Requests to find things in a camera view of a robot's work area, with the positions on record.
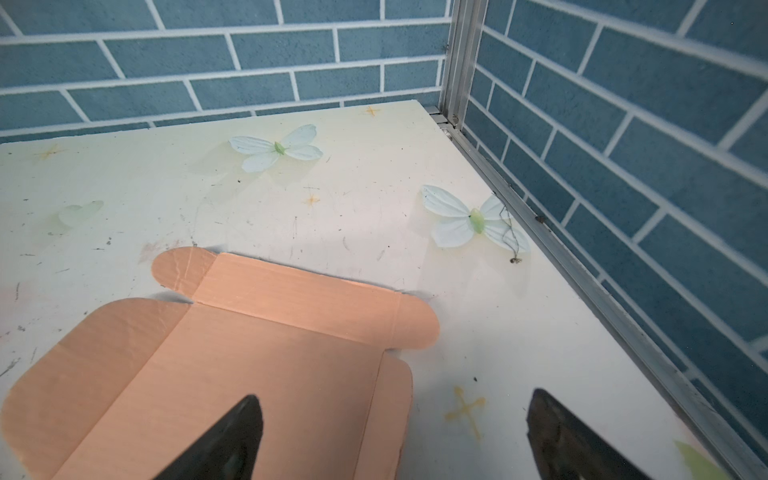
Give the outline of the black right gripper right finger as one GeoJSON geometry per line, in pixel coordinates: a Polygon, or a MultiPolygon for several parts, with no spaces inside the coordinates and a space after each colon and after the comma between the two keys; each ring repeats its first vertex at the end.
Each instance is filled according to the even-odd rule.
{"type": "Polygon", "coordinates": [[[542,479],[648,479],[542,388],[533,391],[526,421],[527,437],[542,479]]]}

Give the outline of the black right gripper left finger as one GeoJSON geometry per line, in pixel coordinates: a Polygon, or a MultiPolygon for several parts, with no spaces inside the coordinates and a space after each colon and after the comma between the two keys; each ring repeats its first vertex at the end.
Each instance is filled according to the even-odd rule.
{"type": "Polygon", "coordinates": [[[250,479],[263,431],[259,399],[246,395],[155,480],[250,479]]]}

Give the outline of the pink cardboard paper box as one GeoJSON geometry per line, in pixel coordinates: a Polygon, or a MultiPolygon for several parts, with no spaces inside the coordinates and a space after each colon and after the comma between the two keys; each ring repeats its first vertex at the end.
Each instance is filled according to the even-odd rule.
{"type": "Polygon", "coordinates": [[[108,303],[11,388],[2,434],[35,479],[149,479],[248,395],[257,479],[392,479],[413,402],[396,357],[440,324],[422,299],[182,247],[152,273],[182,302],[108,303]]]}

